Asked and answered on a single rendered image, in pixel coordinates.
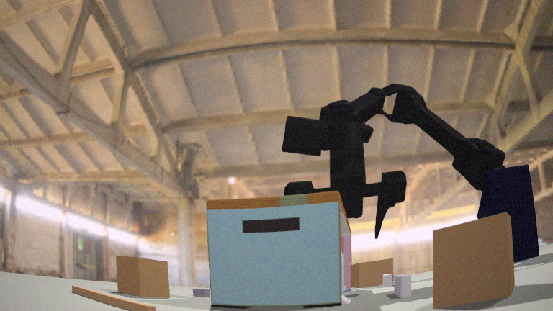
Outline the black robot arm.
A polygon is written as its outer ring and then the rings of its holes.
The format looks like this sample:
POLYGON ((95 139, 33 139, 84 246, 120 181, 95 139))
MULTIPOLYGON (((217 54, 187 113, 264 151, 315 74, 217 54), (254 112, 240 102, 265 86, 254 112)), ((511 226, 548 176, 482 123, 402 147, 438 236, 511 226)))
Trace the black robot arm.
POLYGON ((318 120, 287 116, 282 152, 320 156, 342 145, 364 151, 374 129, 365 122, 383 114, 391 122, 416 124, 454 156, 455 168, 476 190, 483 191, 486 171, 505 168, 505 153, 486 140, 466 138, 426 106, 411 86, 372 87, 351 102, 340 100, 321 108, 318 120), (392 114, 383 110, 385 97, 397 92, 392 114))

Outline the tan flat bar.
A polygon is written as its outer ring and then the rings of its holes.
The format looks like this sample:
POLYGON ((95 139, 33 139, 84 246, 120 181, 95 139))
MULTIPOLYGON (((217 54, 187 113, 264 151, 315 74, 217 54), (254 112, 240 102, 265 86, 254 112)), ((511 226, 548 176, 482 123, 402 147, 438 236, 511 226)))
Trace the tan flat bar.
POLYGON ((131 311, 156 311, 156 306, 153 305, 121 299, 119 297, 102 294, 101 292, 95 292, 83 287, 72 286, 72 292, 131 311))

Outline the tan rectangular block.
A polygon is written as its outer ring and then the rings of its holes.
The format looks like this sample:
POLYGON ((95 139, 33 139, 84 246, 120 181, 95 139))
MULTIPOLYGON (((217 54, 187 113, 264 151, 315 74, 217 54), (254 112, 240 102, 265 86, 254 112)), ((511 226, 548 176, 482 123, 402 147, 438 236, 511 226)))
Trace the tan rectangular block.
POLYGON ((393 258, 352 264, 353 288, 372 287, 383 284, 383 275, 392 274, 393 283, 393 258))

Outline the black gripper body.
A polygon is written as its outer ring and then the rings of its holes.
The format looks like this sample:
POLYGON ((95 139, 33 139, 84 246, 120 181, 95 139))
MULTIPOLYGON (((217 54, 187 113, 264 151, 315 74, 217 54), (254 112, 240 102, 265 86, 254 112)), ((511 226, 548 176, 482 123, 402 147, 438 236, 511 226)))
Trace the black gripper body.
POLYGON ((400 171, 382 173, 382 182, 366 184, 364 151, 355 145, 342 145, 331 151, 330 188, 315 189, 311 181, 289 182, 284 195, 338 191, 341 199, 375 197, 380 187, 396 186, 395 204, 405 200, 406 175, 400 171))

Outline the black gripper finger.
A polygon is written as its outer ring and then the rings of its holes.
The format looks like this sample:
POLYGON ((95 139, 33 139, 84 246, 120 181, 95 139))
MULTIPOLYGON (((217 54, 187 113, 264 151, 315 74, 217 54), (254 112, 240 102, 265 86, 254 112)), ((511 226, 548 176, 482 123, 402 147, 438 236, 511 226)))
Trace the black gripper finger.
POLYGON ((396 186, 386 186, 380 187, 378 191, 378 203, 377 203, 377 214, 376 214, 376 223, 375 223, 375 240, 379 236, 379 232, 382 226, 382 221, 385 217, 387 210, 390 207, 395 206, 395 200, 397 196, 397 187, 396 186))

